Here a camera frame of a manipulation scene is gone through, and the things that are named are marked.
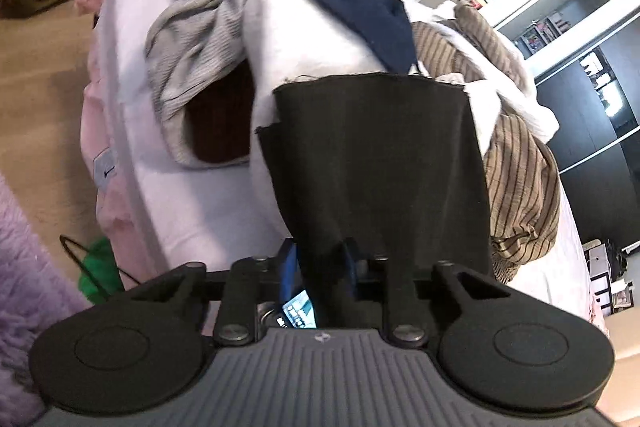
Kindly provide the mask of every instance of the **mattress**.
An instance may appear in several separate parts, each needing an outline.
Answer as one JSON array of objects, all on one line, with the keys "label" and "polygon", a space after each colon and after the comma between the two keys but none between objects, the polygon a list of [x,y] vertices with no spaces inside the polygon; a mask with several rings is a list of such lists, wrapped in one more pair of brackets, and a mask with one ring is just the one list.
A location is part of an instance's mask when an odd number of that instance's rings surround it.
[{"label": "mattress", "polygon": [[[273,255],[283,237],[261,214],[247,166],[184,169],[164,146],[143,47],[149,27],[172,1],[104,0],[97,28],[113,148],[148,251],[128,255],[150,256],[158,271],[187,261],[203,261],[209,270],[228,269],[242,257]],[[588,319],[589,283],[563,191],[556,245],[547,256],[521,267],[511,286]]]}]

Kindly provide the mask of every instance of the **purple fluffy rug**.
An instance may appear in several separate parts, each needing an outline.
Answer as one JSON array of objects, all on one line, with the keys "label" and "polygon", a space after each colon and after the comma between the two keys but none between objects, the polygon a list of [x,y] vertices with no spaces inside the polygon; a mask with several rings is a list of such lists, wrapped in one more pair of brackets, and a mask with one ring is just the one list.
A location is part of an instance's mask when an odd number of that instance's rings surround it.
[{"label": "purple fluffy rug", "polygon": [[27,425],[42,413],[29,373],[31,344],[88,306],[53,266],[0,174],[0,427]]}]

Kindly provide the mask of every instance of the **screen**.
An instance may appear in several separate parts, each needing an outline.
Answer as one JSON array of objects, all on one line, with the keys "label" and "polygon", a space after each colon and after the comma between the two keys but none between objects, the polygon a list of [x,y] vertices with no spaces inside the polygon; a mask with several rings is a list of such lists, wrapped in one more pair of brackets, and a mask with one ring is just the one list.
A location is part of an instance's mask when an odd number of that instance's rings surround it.
[{"label": "screen", "polygon": [[294,328],[315,328],[316,317],[314,316],[314,307],[306,294],[306,290],[302,290],[298,295],[293,297],[288,303],[282,307],[282,311],[293,324]]}]

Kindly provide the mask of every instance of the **brown striped fabric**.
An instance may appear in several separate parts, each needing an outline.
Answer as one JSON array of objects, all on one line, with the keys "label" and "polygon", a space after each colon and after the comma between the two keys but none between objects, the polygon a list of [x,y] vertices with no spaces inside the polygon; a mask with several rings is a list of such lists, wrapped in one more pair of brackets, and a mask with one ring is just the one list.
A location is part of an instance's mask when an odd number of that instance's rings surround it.
[{"label": "brown striped fabric", "polygon": [[[494,29],[489,26],[491,39],[472,14],[460,7],[457,13],[462,13],[464,22],[456,19],[447,26],[472,31],[471,37],[462,33],[481,48],[494,66],[512,80],[517,78],[510,58],[505,59],[495,44],[498,42],[504,48]],[[482,78],[478,69],[429,25],[414,23],[412,29],[418,60],[432,77],[462,73],[465,82]],[[549,148],[530,133],[520,117],[503,113],[498,117],[485,155],[484,169],[491,209],[492,264],[496,279],[509,282],[519,266],[546,255],[556,241],[560,207],[558,165]]]},{"label": "brown striped fabric", "polygon": [[519,61],[514,60],[498,37],[498,33],[478,12],[466,2],[459,2],[454,10],[456,25],[462,35],[502,73],[506,74],[519,90],[524,90],[526,73]]}]

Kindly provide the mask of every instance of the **beige chair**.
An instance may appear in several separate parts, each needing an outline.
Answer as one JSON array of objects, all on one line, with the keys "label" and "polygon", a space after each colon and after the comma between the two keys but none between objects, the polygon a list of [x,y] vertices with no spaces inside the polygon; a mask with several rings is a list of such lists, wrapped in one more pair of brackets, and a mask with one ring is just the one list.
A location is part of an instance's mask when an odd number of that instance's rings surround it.
[{"label": "beige chair", "polygon": [[622,427],[640,427],[640,304],[605,322],[616,365],[598,409]]}]

